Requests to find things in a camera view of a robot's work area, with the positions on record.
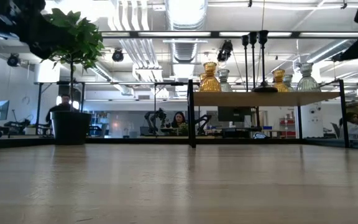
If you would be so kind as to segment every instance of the woman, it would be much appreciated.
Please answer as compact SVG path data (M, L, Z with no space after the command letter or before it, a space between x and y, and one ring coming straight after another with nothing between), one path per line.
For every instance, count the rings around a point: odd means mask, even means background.
M347 132L349 133L349 139L357 139L358 137L358 114L353 112L346 113L347 120ZM343 120L339 120L339 138L344 138Z
M182 112L175 113L173 117L172 127L179 128L179 126L183 123L186 124L185 115Z

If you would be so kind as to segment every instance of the person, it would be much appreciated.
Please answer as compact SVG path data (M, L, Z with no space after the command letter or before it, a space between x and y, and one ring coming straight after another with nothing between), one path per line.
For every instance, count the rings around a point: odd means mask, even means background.
M358 139L358 114L353 112L347 112L346 120L349 139ZM339 138L344 138L342 118L339 120Z
M172 127L173 128L179 128L181 124L186 124L186 118L185 115L182 112L175 113L172 121Z
M54 106L53 108L50 108L49 111L48 111L48 114L47 114L47 117L45 118L46 122L48 124L51 123L51 120L50 120L50 112L54 112L54 111L70 111L70 96L67 95L67 94L62 94L60 96L62 98L62 102L57 105L57 106Z

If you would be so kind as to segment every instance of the black candlestick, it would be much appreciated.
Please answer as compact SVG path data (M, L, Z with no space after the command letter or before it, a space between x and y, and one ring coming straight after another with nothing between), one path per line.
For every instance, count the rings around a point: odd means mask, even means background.
M248 92L248 59L247 59L247 46L248 46L248 36L247 35L243 35L241 37L241 41L242 41L242 45L244 46L244 50L246 52L246 90Z
M262 50L262 83L257 88L254 88L254 92L259 93L276 93L278 92L277 88L270 86L265 80L265 44L267 42L267 30L261 30L258 32L258 40L260 44L260 49Z
M256 32L250 32L248 34L249 43L252 47L252 78L254 82L254 88L256 87L256 80L255 80L255 44L257 41L257 33Z

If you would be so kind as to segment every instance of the clear glass vase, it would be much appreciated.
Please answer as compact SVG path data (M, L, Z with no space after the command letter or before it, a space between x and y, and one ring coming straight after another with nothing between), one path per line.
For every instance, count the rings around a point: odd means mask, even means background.
M289 92L288 87L283 82L284 74L285 74L285 70L282 70L282 69L278 69L273 72L274 82L275 82L274 87L277 88L278 92L281 92L281 93Z
M296 91L321 92L316 80L311 76L313 63L299 64L302 79L299 81Z
M283 79L283 82L287 86L289 92L295 91L295 89L292 88L292 86L291 86L292 76L293 75L284 75L284 79Z
M221 85L215 78L216 63L207 62L204 64L206 77L200 85L200 92L220 92Z
M218 70L219 80L221 81L221 90L222 92L232 92L230 84L227 83L227 78L229 76L228 69L220 69Z

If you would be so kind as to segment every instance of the plant stem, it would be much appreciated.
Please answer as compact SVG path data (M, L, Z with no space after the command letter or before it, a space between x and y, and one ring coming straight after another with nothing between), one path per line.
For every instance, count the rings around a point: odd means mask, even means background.
M71 61L70 62L70 99L71 99L71 105L70 105L70 111L73 112L74 111L74 98L73 98L73 90L74 90L74 84L73 81L74 80L74 62Z

